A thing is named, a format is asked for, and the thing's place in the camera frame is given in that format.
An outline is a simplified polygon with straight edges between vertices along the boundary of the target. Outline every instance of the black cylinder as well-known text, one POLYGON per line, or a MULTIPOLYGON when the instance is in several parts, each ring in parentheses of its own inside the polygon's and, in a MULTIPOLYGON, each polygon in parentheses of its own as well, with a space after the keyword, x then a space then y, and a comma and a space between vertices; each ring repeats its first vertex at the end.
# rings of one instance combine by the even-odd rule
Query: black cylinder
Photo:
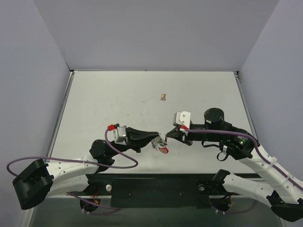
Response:
POLYGON ((219 108, 210 108, 204 113, 206 129, 219 130, 224 126, 224 112, 219 108))

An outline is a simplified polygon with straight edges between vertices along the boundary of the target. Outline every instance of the round bolt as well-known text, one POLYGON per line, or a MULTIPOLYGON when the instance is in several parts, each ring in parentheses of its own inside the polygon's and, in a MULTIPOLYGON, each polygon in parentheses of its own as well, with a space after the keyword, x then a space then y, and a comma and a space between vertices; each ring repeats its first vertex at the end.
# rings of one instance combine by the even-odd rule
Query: round bolt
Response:
POLYGON ((105 189, 106 191, 110 192, 112 190, 112 186, 110 184, 106 185, 105 189))
POLYGON ((203 184, 199 184, 198 189, 199 191, 204 191, 205 187, 203 184))

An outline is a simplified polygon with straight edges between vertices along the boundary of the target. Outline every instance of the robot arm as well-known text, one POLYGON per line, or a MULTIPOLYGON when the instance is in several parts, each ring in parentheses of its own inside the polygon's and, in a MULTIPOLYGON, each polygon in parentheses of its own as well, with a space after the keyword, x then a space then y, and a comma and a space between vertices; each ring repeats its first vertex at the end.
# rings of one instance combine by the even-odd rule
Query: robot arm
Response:
POLYGON ((295 178, 271 157, 259 142, 247 131, 225 122, 224 112, 211 108, 204 114, 204 124, 193 124, 189 112, 174 115, 176 126, 166 134, 187 145, 201 141, 203 147, 214 146, 221 153, 254 170, 267 183, 258 183, 240 178, 225 170, 220 170, 213 178, 226 191, 235 192, 268 205, 279 217, 287 221, 303 218, 303 182, 295 178), (217 144, 204 145, 204 142, 217 144))
POLYGON ((85 190, 89 184, 86 175, 103 172, 109 167, 136 167, 138 162, 122 152, 133 149, 140 153, 141 148, 159 136, 158 132, 139 131, 126 126, 120 127, 119 124, 116 124, 108 127, 105 134, 106 139, 107 132, 111 130, 113 130, 115 140, 112 142, 108 140, 94 141, 89 154, 86 156, 68 160, 69 162, 60 158, 52 158, 57 162, 45 163, 42 159, 32 162, 13 180, 21 208, 23 210, 30 209, 52 195, 85 190), (112 157, 117 154, 133 160, 136 164, 133 166, 112 166, 115 162, 112 157))

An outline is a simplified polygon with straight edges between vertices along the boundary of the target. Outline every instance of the white table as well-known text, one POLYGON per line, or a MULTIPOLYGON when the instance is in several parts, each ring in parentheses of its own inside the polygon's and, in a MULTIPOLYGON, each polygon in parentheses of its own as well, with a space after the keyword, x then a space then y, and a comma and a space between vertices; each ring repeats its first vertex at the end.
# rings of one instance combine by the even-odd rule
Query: white table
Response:
MULTIPOLYGON (((52 156, 77 158, 89 152, 96 139, 104 139, 108 125, 120 123, 138 130, 158 131, 164 136, 173 129, 177 111, 192 113, 193 123, 204 123, 204 112, 221 108, 225 120, 249 132, 250 125, 233 72, 159 72, 159 71, 76 71, 71 84, 52 156), (162 93, 166 101, 161 101, 162 93)), ((217 148, 203 148, 200 142, 187 146, 168 140, 164 155, 149 144, 137 154, 132 169, 108 169, 103 173, 209 174, 219 169, 233 173, 253 173, 229 157, 219 162, 217 148)), ((117 155, 116 166, 133 162, 117 155)))

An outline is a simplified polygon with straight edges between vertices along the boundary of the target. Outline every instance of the gray wall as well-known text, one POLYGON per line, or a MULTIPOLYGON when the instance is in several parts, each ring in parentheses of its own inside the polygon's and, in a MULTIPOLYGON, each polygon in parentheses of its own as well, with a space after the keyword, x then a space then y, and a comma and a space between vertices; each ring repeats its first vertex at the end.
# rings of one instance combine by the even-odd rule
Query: gray wall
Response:
MULTIPOLYGON (((303 1, 280 0, 240 80, 258 137, 303 179, 303 1)), ((303 226, 303 221, 293 226, 303 226)))
POLYGON ((73 70, 239 70, 278 0, 34 0, 73 70))
POLYGON ((5 166, 47 154, 69 70, 32 0, 2 0, 0 31, 0 225, 14 227, 22 211, 5 166))

